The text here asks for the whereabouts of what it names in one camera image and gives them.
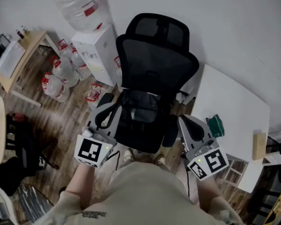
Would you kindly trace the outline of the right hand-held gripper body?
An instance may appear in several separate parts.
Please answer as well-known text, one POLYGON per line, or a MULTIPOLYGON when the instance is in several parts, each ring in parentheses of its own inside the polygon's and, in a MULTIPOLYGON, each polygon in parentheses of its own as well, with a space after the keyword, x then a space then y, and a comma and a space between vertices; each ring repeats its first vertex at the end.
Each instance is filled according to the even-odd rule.
POLYGON ((203 181, 229 166, 226 152, 215 138, 199 148, 186 152, 187 167, 198 180, 203 181))

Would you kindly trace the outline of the black mesh office chair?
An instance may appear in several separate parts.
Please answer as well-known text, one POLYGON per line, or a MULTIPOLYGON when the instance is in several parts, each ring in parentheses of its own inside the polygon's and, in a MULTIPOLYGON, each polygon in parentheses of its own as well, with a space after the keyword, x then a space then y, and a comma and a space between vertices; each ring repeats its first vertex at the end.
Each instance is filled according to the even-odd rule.
MULTIPOLYGON (((162 96, 171 106, 176 94, 199 70, 198 59, 189 51, 188 27, 168 16, 141 13, 116 39, 122 68, 123 90, 162 96)), ((178 133, 177 116, 169 115, 161 129, 144 132, 118 124, 115 140, 140 152, 155 154, 161 146, 171 147, 178 133)))

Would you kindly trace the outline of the person's right forearm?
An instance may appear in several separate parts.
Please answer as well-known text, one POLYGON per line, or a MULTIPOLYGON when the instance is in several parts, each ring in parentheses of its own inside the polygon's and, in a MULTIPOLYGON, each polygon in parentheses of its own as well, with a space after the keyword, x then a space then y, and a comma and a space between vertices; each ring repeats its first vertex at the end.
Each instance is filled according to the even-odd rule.
POLYGON ((208 177, 203 181, 197 179, 197 190, 200 208, 205 212, 210 210, 211 201, 222 196, 214 177, 208 177))

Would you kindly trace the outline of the black office chair with wheels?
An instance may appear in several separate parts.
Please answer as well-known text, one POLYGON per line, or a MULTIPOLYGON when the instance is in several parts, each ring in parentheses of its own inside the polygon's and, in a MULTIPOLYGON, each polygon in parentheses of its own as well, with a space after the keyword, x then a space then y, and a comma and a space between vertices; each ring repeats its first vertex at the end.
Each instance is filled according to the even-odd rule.
POLYGON ((9 113, 7 118, 7 133, 15 138, 6 139, 6 148, 14 150, 16 156, 0 164, 0 188, 12 196, 18 189, 22 180, 26 177, 33 177, 37 171, 43 170, 40 162, 48 164, 58 170, 59 166, 52 164, 43 154, 49 146, 55 146, 58 140, 51 139, 47 143, 41 143, 42 130, 33 130, 32 124, 27 117, 16 113, 9 113))

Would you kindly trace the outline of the green crumpled bag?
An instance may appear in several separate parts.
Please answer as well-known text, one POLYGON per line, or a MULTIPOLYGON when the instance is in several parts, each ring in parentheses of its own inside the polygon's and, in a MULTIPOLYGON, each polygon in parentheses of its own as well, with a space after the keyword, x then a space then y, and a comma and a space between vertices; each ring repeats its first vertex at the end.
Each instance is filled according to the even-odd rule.
POLYGON ((213 137, 218 138, 223 137, 225 135, 223 122, 218 114, 216 114, 212 118, 205 118, 205 120, 213 137))

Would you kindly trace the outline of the person's left shoe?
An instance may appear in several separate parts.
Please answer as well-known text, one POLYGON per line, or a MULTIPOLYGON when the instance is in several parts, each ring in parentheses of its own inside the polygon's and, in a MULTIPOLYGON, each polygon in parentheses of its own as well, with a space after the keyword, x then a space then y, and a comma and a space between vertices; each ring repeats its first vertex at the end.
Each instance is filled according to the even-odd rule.
POLYGON ((133 162, 134 161, 134 153, 130 148, 125 149, 124 156, 123 156, 123 162, 133 162))

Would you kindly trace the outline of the crumpled white paper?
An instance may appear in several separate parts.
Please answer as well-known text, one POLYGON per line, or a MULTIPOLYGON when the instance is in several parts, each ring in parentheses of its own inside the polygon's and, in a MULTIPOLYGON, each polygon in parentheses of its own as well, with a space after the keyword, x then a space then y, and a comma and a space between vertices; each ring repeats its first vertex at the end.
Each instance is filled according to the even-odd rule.
POLYGON ((188 97, 188 94, 184 94, 182 92, 179 92, 179 93, 176 94, 176 100, 180 104, 183 103, 186 100, 187 97, 188 97))

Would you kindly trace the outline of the light wooden block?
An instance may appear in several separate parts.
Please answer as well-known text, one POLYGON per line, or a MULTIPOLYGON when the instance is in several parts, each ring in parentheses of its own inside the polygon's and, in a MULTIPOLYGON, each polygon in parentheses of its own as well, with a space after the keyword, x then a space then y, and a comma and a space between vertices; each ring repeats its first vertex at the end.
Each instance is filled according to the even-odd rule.
POLYGON ((253 160, 263 159, 266 156, 266 133, 253 135, 253 160))

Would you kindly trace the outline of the group of red-capped water jugs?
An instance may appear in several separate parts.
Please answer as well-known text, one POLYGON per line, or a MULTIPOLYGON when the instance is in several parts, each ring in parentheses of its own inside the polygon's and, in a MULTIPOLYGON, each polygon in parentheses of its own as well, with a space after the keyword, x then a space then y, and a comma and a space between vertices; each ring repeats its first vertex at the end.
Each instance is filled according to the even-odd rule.
MULTIPOLYGON (((67 57, 55 55, 51 58, 50 63, 52 72, 45 73, 42 79, 42 90, 52 99, 60 103, 66 102, 70 98, 74 86, 81 80, 81 74, 67 57)), ((89 84, 86 88, 86 91, 78 93, 78 97, 87 101, 90 109, 97 107, 103 100, 103 96, 108 93, 106 88, 95 83, 89 84)))

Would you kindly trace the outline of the white metal rack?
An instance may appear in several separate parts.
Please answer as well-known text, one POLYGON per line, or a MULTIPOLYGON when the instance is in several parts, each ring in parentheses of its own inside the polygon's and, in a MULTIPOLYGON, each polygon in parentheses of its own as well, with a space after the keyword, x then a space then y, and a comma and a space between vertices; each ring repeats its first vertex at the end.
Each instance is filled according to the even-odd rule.
POLYGON ((263 166, 273 166, 273 165, 281 165, 281 153, 272 152, 267 153, 262 162, 263 166))

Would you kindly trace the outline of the white water dispenser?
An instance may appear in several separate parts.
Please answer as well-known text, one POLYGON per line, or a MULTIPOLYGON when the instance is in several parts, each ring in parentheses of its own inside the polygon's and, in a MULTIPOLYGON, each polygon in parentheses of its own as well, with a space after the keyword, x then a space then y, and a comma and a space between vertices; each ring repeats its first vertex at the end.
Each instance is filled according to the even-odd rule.
POLYGON ((114 87, 118 51, 112 25, 103 24, 89 34, 77 32, 71 41, 95 79, 114 87))

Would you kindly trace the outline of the person's beige shirt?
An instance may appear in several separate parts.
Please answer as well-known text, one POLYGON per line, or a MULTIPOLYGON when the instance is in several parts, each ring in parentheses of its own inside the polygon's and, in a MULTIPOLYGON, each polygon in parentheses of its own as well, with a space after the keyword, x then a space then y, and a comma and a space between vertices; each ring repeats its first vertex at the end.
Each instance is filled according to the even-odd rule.
POLYGON ((183 183, 160 167, 132 162, 117 170, 100 202, 82 209, 80 198, 64 191, 35 225, 243 225, 227 201, 216 195, 203 210, 183 183))

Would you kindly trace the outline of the yellow board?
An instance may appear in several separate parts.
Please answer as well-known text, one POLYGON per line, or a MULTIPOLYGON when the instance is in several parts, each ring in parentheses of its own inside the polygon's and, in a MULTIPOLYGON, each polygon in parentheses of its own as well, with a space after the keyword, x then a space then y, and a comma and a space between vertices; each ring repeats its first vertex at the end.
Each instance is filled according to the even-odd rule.
POLYGON ((263 225, 272 225, 273 222, 278 218, 280 212, 281 212, 281 194, 278 197, 278 200, 276 201, 274 206, 272 207, 269 215, 266 217, 266 220, 263 223, 263 225))

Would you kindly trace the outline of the white box appliance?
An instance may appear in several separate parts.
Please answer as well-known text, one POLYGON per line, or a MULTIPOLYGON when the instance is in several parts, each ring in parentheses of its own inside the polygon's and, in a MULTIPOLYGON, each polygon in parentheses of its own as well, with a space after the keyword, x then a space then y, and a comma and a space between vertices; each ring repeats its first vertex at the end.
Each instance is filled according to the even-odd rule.
POLYGON ((11 78, 26 50, 17 42, 11 41, 0 58, 0 74, 11 78))

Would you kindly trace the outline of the large clear dispenser bottle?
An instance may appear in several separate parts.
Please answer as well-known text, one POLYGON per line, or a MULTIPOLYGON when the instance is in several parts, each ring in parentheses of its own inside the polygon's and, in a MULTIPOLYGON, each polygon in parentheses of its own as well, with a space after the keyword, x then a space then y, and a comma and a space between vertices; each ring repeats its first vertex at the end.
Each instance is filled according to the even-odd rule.
POLYGON ((78 32, 90 33, 110 22, 107 0, 54 0, 63 17, 78 32))

